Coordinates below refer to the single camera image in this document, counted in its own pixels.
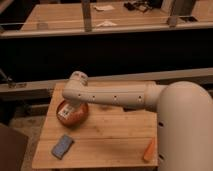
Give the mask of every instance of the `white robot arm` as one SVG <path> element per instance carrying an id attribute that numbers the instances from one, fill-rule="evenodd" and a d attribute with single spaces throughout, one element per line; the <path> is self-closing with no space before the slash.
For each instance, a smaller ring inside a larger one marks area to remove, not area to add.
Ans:
<path id="1" fill-rule="evenodd" d="M 157 112 L 159 171 L 213 171 L 213 101 L 191 82 L 163 85 L 87 86 L 87 75 L 74 72 L 63 97 L 82 102 Z"/>

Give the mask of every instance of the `desk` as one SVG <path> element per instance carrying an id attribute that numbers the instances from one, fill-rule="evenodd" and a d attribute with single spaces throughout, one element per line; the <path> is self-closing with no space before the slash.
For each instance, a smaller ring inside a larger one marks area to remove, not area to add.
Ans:
<path id="1" fill-rule="evenodd" d="M 99 86 L 123 83 L 135 82 L 89 82 Z M 157 147 L 151 162 L 142 160 L 151 138 L 157 136 L 155 113 L 89 104 L 87 120 L 78 128 L 66 128 L 56 118 L 63 87 L 64 83 L 55 86 L 33 159 L 34 169 L 157 166 Z M 58 160 L 51 149 L 63 134 L 74 138 L 75 143 L 63 160 Z"/>
<path id="2" fill-rule="evenodd" d="M 165 24 L 169 14 L 154 9 L 146 13 L 128 11 L 123 7 L 124 2 L 91 3 L 92 26 L 96 27 L 104 20 L 110 20 L 118 26 L 131 27 L 142 25 Z M 97 12 L 94 5 L 112 5 L 111 11 Z M 213 21 L 213 2 L 211 0 L 197 1 L 192 15 L 199 22 Z M 38 22 L 45 23 L 45 27 L 38 27 Z M 35 6 L 21 30 L 38 29 L 83 29 L 81 4 L 38 4 Z"/>

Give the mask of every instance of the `blue sponge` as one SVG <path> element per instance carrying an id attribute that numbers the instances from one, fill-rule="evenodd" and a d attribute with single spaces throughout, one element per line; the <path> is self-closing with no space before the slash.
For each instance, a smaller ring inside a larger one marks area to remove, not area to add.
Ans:
<path id="1" fill-rule="evenodd" d="M 71 137 L 63 135 L 58 143 L 53 147 L 51 153 L 61 160 L 73 143 L 74 140 Z"/>

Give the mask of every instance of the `orange object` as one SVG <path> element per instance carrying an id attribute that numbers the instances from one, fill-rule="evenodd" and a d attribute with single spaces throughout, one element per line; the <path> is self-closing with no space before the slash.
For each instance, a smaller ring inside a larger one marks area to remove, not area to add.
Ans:
<path id="1" fill-rule="evenodd" d="M 65 100 L 63 102 L 61 102 L 61 104 L 58 106 L 57 112 L 56 112 L 58 120 L 64 126 L 68 126 L 68 127 L 74 126 L 74 125 L 77 125 L 77 124 L 83 122 L 84 120 L 86 120 L 86 118 L 89 115 L 89 112 L 88 112 L 89 109 L 88 109 L 87 103 L 82 103 L 81 106 L 79 106 L 79 108 L 74 111 L 68 111 L 67 117 L 63 117 L 59 114 L 59 111 L 61 109 L 63 109 L 63 107 L 67 104 L 68 104 L 68 102 L 66 102 Z"/>
<path id="2" fill-rule="evenodd" d="M 156 138 L 152 138 L 149 145 L 147 146 L 144 155 L 143 155 L 143 160 L 146 162 L 150 162 L 153 157 L 154 157 L 154 153 L 155 153 L 155 144 L 156 144 Z"/>

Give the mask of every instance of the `label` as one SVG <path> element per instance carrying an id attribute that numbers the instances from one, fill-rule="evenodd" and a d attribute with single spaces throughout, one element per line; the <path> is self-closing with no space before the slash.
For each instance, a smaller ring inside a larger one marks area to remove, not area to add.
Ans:
<path id="1" fill-rule="evenodd" d="M 58 112 L 58 114 L 62 116 L 64 119 L 67 119 L 70 116 L 70 114 L 74 111 L 75 109 L 71 105 L 65 104 L 63 108 Z"/>

